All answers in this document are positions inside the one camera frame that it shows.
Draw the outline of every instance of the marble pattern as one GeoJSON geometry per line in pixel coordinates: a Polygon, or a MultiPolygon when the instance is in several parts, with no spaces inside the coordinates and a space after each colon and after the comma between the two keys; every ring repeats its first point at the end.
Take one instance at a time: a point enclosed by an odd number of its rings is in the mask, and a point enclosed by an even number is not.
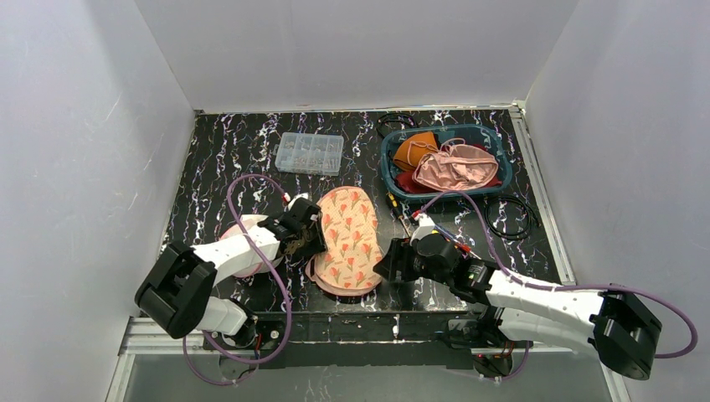
{"type": "MultiPolygon", "coordinates": [[[[404,231],[389,212],[384,200],[386,188],[378,178],[381,140],[374,125],[382,114],[380,111],[363,111],[198,116],[164,241],[181,240],[189,245],[215,241],[234,224],[225,199],[231,180],[241,173],[262,173],[281,183],[288,193],[308,192],[316,200],[335,187],[363,188],[377,210],[378,242],[386,251],[389,240],[395,236],[404,237],[404,231]],[[342,135],[345,149],[340,176],[279,173],[274,166],[273,151],[283,132],[342,135]]],[[[411,114],[421,126],[476,123],[495,130],[515,173],[505,193],[524,198],[536,206],[507,110],[412,111],[411,114]]],[[[271,214],[282,210],[280,198],[265,183],[240,184],[234,194],[237,208],[244,213],[271,214]]],[[[477,200],[480,207],[484,200],[477,200]]],[[[496,213],[497,224],[504,224],[508,231],[522,222],[520,211],[512,205],[503,204],[496,213]]],[[[481,224],[465,202],[435,205],[430,214],[435,222],[471,245],[477,255],[492,260],[481,224]]],[[[559,282],[544,228],[536,228],[523,241],[495,238],[494,244],[503,261],[513,270],[559,282]]],[[[428,280],[403,285],[384,281],[369,295],[344,300],[324,294],[311,283],[303,271],[302,261],[287,261],[284,265],[279,272],[291,293],[294,312],[466,310],[466,304],[452,296],[445,286],[428,280]]],[[[217,291],[219,296],[237,298],[256,312],[285,309],[273,278],[266,274],[246,280],[223,281],[217,291]]]]}

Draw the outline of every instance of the drawstring bag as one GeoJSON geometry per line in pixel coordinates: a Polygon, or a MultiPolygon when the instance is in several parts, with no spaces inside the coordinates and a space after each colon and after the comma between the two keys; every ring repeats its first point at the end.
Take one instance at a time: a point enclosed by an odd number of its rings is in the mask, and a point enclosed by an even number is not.
{"type": "Polygon", "coordinates": [[[450,145],[461,138],[441,144],[436,153],[421,158],[412,179],[437,191],[473,190],[485,187],[498,174],[498,162],[488,152],[466,144],[450,145]]]}
{"type": "Polygon", "coordinates": [[[431,131],[421,132],[402,142],[397,152],[394,153],[393,162],[405,172],[412,172],[417,168],[424,155],[438,151],[434,133],[431,131]]]}
{"type": "Polygon", "coordinates": [[[377,242],[377,215],[361,188],[339,187],[318,201],[328,250],[314,256],[306,274],[336,296],[361,296],[382,277],[373,271],[382,259],[377,242]]]}

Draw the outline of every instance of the floral patterned bag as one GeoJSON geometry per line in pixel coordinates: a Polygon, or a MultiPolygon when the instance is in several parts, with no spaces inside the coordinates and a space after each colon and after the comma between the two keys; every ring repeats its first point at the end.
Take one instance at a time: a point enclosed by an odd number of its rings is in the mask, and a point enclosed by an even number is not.
{"type": "Polygon", "coordinates": [[[322,290],[336,296],[361,296],[382,277],[373,267],[382,259],[377,215],[361,188],[339,187],[318,201],[328,251],[313,257],[306,273],[322,290]]]}

